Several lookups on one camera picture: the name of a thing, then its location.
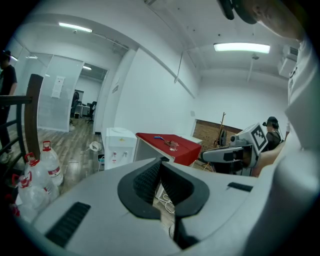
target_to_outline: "white water dispenser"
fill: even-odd
[[[104,169],[123,166],[134,161],[136,135],[124,128],[107,128],[104,150]]]

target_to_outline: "black office chair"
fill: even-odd
[[[90,119],[87,119],[86,122],[87,124],[89,124],[90,122],[94,122],[93,117],[94,117],[94,106],[97,105],[96,101],[93,101],[92,104],[90,105],[90,110],[88,111],[88,116],[90,117]]]

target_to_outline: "red tablecloth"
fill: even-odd
[[[195,160],[197,160],[198,155],[201,151],[201,145],[174,134],[152,134],[138,132],[136,136],[148,142],[155,148],[168,154],[169,156],[173,157],[175,163],[184,166],[189,166]],[[166,141],[174,141],[178,143],[178,146],[176,148],[177,150],[171,151],[170,147],[166,145],[162,139],[154,138],[154,136],[160,136]]]

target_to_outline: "blue object on table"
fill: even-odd
[[[154,136],[153,138],[154,138],[154,139],[160,139],[160,140],[163,140],[163,141],[165,140],[164,138],[162,138],[162,137],[160,137],[160,136]]]

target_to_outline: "fluorescent light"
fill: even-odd
[[[59,22],[59,26],[67,27],[67,28],[71,28],[71,29],[75,29],[75,30],[82,30],[82,31],[86,31],[86,32],[92,33],[92,29],[85,28],[85,27],[82,27],[82,26],[76,26],[76,25],[71,25],[71,24],[66,24],[66,23],[61,23],[61,22]]]
[[[216,52],[249,51],[268,54],[270,51],[269,45],[246,42],[215,43],[213,46]]]

